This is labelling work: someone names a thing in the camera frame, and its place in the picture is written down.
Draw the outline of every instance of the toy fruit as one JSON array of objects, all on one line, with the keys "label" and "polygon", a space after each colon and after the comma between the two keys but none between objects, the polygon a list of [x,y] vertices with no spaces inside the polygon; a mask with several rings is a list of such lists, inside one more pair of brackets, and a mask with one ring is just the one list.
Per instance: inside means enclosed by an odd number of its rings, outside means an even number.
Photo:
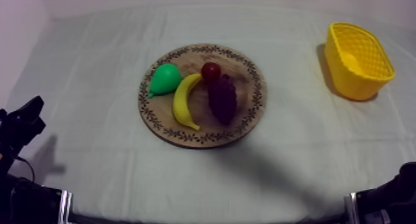
[{"label": "toy fruit", "polygon": [[173,115],[175,119],[184,126],[191,127],[196,131],[199,130],[192,120],[191,113],[188,110],[188,95],[191,90],[201,81],[201,74],[191,74],[179,84],[173,97]]},{"label": "toy fruit", "polygon": [[229,125],[235,115],[236,98],[235,86],[226,74],[208,87],[209,107],[212,114],[223,125]]},{"label": "toy fruit", "polygon": [[150,84],[149,98],[152,98],[154,95],[173,92],[178,88],[181,80],[181,73],[175,65],[167,63],[159,66]]},{"label": "toy fruit", "polygon": [[211,83],[220,77],[221,67],[217,63],[207,62],[202,66],[201,74],[207,83]]}]

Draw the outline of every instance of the table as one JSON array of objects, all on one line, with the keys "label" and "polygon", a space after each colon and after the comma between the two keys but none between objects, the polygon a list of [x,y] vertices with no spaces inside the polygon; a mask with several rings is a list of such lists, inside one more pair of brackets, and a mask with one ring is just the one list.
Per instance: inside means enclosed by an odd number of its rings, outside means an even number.
[{"label": "table", "polygon": [[[369,102],[330,91],[331,22],[374,32],[396,78]],[[53,22],[7,110],[35,95],[47,127],[22,151],[37,182],[74,193],[76,212],[173,223],[293,222],[342,209],[416,160],[416,33],[353,17],[259,6],[143,6]],[[161,55],[213,43],[247,55],[266,78],[266,112],[234,147],[176,148],[137,109]],[[22,166],[15,174],[29,176]]]}]

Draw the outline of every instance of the plastic pear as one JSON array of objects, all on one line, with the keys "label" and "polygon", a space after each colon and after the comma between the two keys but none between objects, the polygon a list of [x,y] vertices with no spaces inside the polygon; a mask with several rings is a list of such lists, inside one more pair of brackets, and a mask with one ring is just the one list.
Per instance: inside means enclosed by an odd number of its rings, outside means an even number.
[{"label": "plastic pear", "polygon": [[181,81],[182,77],[178,67],[170,63],[159,66],[150,83],[149,98],[175,91]]}]

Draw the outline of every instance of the red apple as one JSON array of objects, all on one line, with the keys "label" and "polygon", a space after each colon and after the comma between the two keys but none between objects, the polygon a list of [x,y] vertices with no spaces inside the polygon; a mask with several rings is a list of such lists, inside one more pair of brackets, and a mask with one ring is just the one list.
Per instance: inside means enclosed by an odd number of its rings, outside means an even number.
[{"label": "red apple", "polygon": [[220,77],[221,67],[217,63],[207,62],[203,65],[201,74],[207,83],[211,83]]}]

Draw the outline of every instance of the white wall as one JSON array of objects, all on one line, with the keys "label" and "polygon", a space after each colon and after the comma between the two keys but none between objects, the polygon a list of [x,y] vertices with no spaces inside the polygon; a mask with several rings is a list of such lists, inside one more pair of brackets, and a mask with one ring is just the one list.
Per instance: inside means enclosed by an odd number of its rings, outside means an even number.
[{"label": "white wall", "polygon": [[44,0],[54,18],[143,4],[266,4],[360,16],[416,28],[416,0]]},{"label": "white wall", "polygon": [[6,105],[48,20],[41,0],[0,0],[0,107]]}]

